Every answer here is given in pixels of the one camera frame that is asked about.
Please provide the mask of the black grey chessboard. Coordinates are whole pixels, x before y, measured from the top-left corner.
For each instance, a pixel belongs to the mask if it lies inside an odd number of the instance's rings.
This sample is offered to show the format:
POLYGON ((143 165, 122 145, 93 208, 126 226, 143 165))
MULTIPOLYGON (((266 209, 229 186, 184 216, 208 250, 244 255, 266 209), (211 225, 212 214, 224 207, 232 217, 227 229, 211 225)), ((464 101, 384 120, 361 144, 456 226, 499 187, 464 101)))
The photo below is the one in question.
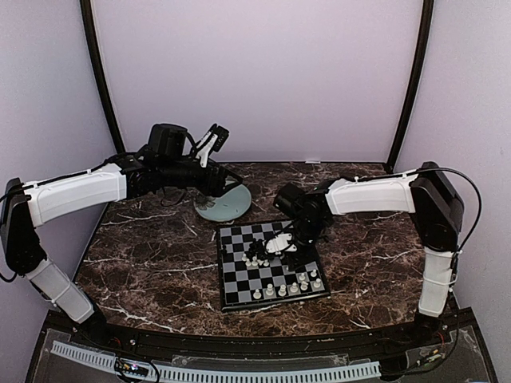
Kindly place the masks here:
POLYGON ((219 251, 218 242, 222 236, 229 235, 260 235, 263 239, 270 239, 272 235, 281 229, 291 229, 289 220, 279 220, 266 223, 245 223, 243 225, 220 227, 216 230, 216 248, 218 273, 220 284, 220 302, 223 312, 232 312, 236 310, 250 310, 270 306, 283 302, 298 302, 313 298, 324 298, 331 295, 328 286, 327 277, 323 271, 323 266, 319 258, 312 263, 308 263, 304 267, 300 267, 296 271, 289 271, 287 264, 282 257, 275 257, 269 261, 268 267, 247 268, 241 261, 224 261, 219 251), (318 275, 311 277, 311 272, 317 270, 318 275), (301 282, 299 280, 300 273, 306 273, 307 277, 304 281, 309 283, 308 289, 303 291, 300 289, 301 282), (323 288, 314 291, 312 283, 320 278, 323 282, 323 288), (290 294, 289 286, 296 282, 299 286, 298 294, 290 294), (275 296, 267 298, 265 289, 271 283, 275 289, 275 296), (279 287, 285 284, 287 286, 287 295, 280 297, 278 295, 279 287), (254 299, 253 294, 256 290, 260 290, 262 297, 254 299))

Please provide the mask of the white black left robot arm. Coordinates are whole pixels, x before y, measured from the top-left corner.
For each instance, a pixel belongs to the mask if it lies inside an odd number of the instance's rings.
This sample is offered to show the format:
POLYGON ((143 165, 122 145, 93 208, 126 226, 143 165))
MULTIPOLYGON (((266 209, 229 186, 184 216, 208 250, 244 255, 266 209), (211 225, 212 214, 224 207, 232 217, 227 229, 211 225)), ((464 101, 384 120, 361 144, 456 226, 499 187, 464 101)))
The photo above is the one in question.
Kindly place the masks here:
POLYGON ((242 179, 212 160, 229 131, 213 124, 199 141, 183 126, 155 124, 148 142, 135 152, 122 152, 94 168, 47 180, 6 185, 1 215, 1 244, 6 265, 26 278, 50 303, 81 326, 81 334, 96 348, 113 340, 112 329, 93 300, 44 250, 39 231, 76 213, 165 188, 195 188, 202 195, 221 197, 242 179))

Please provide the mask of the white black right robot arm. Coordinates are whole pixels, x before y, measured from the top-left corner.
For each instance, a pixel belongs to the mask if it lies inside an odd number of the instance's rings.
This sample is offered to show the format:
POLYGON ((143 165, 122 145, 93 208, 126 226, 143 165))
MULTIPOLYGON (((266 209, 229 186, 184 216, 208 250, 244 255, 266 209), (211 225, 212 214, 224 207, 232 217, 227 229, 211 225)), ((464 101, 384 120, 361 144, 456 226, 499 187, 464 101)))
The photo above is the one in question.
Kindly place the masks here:
POLYGON ((268 253, 283 253, 291 268, 314 257, 315 244, 336 215, 397 211, 410 215, 425 251, 425 269, 418 312, 408 327, 407 338, 424 346, 438 333, 439 317, 446 304, 460 251, 458 237, 464 203, 444 170, 434 162, 401 174, 376 177, 340 177, 304 191, 288 183, 279 189, 274 205, 291 219, 291 233, 268 253))

